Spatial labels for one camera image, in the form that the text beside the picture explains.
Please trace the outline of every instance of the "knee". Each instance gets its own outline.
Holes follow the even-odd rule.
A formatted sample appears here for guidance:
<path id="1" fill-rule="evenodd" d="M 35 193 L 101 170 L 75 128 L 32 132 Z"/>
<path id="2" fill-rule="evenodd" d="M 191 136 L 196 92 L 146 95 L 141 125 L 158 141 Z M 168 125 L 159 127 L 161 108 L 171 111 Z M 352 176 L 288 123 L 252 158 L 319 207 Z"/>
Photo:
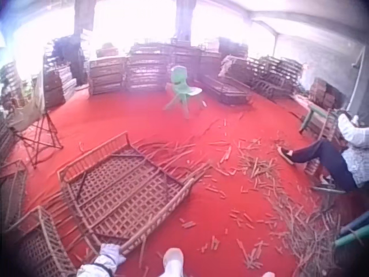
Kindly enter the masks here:
<path id="1" fill-rule="evenodd" d="M 326 138 L 321 138 L 319 140 L 319 142 L 323 145 L 328 145 L 328 144 L 331 144 L 331 142 L 329 140 L 327 140 Z"/>

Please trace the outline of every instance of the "dark clothing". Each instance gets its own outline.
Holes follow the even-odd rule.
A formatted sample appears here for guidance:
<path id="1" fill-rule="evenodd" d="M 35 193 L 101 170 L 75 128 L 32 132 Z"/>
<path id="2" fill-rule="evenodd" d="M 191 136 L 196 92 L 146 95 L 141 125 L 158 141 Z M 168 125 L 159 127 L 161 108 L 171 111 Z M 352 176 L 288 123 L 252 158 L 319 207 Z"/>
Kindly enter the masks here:
<path id="1" fill-rule="evenodd" d="M 290 160 L 305 163 L 316 158 L 319 158 L 321 165 L 327 168 L 339 188 L 346 192 L 357 188 L 345 159 L 330 141 L 320 139 L 309 147 L 293 151 Z"/>

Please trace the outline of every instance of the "hand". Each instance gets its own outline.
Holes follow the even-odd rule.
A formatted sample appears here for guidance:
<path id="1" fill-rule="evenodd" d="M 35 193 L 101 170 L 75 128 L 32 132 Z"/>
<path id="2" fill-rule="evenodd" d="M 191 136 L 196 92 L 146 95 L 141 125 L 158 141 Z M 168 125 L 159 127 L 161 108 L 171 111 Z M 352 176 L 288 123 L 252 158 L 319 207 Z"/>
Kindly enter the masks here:
<path id="1" fill-rule="evenodd" d="M 340 116 L 341 114 L 345 114 L 349 120 L 352 119 L 352 116 L 346 110 L 336 110 L 335 112 L 337 113 L 338 116 Z"/>
<path id="2" fill-rule="evenodd" d="M 119 253 L 119 245 L 102 244 L 100 248 L 100 255 L 105 255 L 112 258 L 118 266 L 126 261 L 125 256 Z"/>

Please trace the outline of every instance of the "white glove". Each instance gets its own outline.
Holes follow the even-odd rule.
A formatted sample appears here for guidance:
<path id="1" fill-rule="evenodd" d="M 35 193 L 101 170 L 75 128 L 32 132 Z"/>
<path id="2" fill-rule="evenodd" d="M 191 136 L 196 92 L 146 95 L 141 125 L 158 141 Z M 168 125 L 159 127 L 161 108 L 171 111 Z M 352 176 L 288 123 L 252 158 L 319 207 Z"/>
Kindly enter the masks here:
<path id="1" fill-rule="evenodd" d="M 100 248 L 100 255 L 111 258 L 118 266 L 126 261 L 125 256 L 119 253 L 119 245 L 102 244 Z"/>

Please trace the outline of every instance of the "green chair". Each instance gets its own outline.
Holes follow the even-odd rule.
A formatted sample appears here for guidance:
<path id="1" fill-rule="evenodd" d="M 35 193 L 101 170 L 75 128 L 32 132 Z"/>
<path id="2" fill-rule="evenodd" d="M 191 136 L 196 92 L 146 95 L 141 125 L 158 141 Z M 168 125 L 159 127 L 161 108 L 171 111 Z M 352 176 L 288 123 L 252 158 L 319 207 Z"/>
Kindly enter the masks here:
<path id="1" fill-rule="evenodd" d="M 172 107 L 175 103 L 181 102 L 184 116 L 189 117 L 189 107 L 187 104 L 188 98 L 198 96 L 201 106 L 206 107 L 205 102 L 200 97 L 201 88 L 190 87 L 187 84 L 187 69 L 184 66 L 176 65 L 171 69 L 172 89 L 175 97 L 165 106 L 165 110 Z"/>

